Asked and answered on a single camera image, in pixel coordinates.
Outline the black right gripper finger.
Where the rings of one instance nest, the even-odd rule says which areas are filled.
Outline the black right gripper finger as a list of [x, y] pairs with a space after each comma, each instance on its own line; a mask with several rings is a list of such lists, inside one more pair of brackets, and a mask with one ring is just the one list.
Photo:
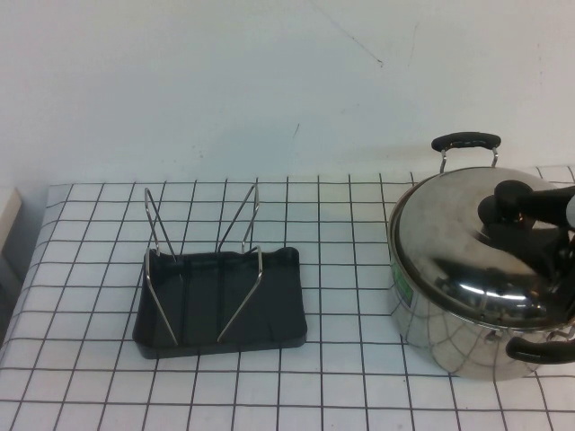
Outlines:
[[565, 211], [574, 197], [574, 187], [532, 191], [523, 200], [526, 211]]
[[531, 218], [538, 222], [551, 224], [560, 229], [572, 232], [574, 231], [574, 213], [570, 211], [542, 212], [540, 214], [531, 215]]

